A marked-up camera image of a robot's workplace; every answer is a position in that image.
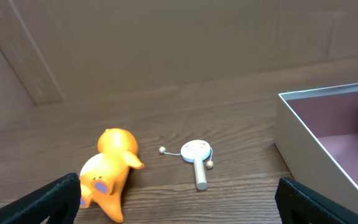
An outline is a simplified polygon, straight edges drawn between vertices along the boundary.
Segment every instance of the orange toy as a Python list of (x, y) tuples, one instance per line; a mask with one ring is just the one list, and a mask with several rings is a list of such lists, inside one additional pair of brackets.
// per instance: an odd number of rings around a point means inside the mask
[(80, 173), (81, 208), (98, 203), (115, 222), (121, 223), (121, 193), (129, 168), (142, 169), (135, 137), (126, 130), (107, 129), (98, 141), (99, 154), (89, 159)]

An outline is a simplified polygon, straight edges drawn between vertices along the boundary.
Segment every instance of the string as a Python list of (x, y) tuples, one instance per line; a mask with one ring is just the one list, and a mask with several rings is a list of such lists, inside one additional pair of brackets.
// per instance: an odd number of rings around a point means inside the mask
[[(213, 150), (212, 150), (212, 147), (209, 147), (211, 149), (211, 155), (209, 157), (209, 161), (212, 161), (212, 155), (213, 155)], [(164, 154), (168, 154), (168, 155), (172, 155), (172, 156), (180, 156), (181, 154), (180, 153), (171, 153), (171, 152), (164, 152)]]

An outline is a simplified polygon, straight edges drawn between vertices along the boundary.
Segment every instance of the box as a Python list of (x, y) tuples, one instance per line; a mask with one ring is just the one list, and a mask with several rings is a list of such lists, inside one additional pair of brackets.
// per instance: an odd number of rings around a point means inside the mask
[(358, 83), (279, 94), (275, 143), (297, 181), (358, 213)]

